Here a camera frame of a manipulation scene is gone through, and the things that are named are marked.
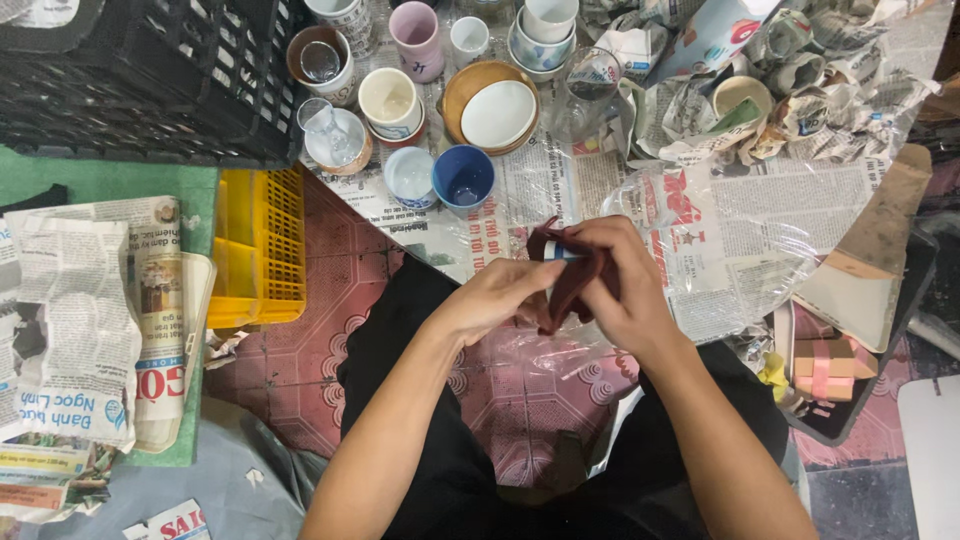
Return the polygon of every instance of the pink tile floor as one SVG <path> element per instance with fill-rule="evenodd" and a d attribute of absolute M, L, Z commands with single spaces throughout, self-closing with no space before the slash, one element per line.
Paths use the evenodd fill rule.
<path fill-rule="evenodd" d="M 305 201 L 305 313 L 249 336 L 235 362 L 205 374 L 204 387 L 255 413 L 286 443 L 331 456 L 344 406 L 336 367 L 347 336 L 364 322 L 403 253 L 316 179 L 307 180 Z M 497 361 L 485 345 L 461 352 L 448 378 L 464 421 L 491 456 L 499 483 L 550 487 L 557 431 L 577 431 L 589 451 L 610 417 L 609 403 L 636 383 L 636 363 L 609 357 L 562 380 L 529 362 Z M 908 359 L 905 345 L 899 353 Z M 888 364 L 843 446 L 827 448 L 794 432 L 808 469 L 903 458 L 897 391 L 910 380 L 904 361 Z"/>

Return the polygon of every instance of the brown cloth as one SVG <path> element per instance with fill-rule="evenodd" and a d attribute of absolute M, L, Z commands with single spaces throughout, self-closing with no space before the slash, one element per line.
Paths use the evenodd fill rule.
<path fill-rule="evenodd" d="M 557 242 L 570 253 L 578 256 L 576 260 L 566 264 L 557 282 L 553 285 L 553 294 L 547 305 L 549 319 L 546 324 L 540 322 L 540 334 L 553 335 L 564 323 L 566 316 L 573 311 L 580 317 L 580 322 L 588 323 L 593 320 L 593 313 L 580 299 L 580 292 L 584 290 L 597 276 L 610 290 L 613 297 L 620 299 L 620 278 L 616 263 L 610 250 L 595 248 L 577 240 L 567 234 L 566 229 L 551 229 L 559 216 L 553 216 L 546 223 L 534 229 L 527 240 L 527 255 L 530 260 L 543 262 L 543 249 L 549 241 Z"/>

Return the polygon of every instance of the hand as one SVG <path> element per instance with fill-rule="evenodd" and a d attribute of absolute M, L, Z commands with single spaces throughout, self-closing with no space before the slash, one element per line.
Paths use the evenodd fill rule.
<path fill-rule="evenodd" d="M 528 301 L 528 297 L 542 295 L 544 289 L 553 286 L 565 265 L 562 260 L 543 263 L 495 258 L 454 291 L 423 324 L 453 334 L 461 348 L 473 345 L 514 316 L 521 304 L 543 304 Z"/>
<path fill-rule="evenodd" d="M 580 294 L 613 345 L 628 351 L 644 368 L 672 356 L 675 347 L 692 346 L 670 316 L 660 285 L 660 268 L 630 219 L 622 215 L 589 219 L 566 233 L 610 249 L 619 267 L 619 302 L 599 278 Z"/>

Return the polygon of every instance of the yellow cloth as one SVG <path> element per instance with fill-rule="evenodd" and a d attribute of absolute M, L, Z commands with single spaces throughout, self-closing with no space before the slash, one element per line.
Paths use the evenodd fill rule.
<path fill-rule="evenodd" d="M 763 358 L 766 364 L 763 369 L 756 374 L 760 382 L 774 387 L 774 401 L 779 403 L 783 399 L 783 392 L 790 385 L 783 374 L 783 358 L 777 353 L 764 353 Z"/>

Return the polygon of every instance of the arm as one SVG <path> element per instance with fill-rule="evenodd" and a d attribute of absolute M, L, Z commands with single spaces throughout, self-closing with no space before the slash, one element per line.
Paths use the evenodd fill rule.
<path fill-rule="evenodd" d="M 599 280 L 582 298 L 604 334 L 636 358 L 657 388 L 710 535 L 731 540 L 817 538 L 780 467 L 673 322 L 660 288 L 660 270 L 633 223 L 622 216 L 605 217 L 585 221 L 572 233 L 610 248 L 619 266 L 619 301 Z M 768 519 L 772 515 L 776 521 Z"/>
<path fill-rule="evenodd" d="M 551 286 L 563 268 L 496 259 L 423 322 L 330 459 L 300 540 L 383 535 L 413 480 L 457 353 Z"/>

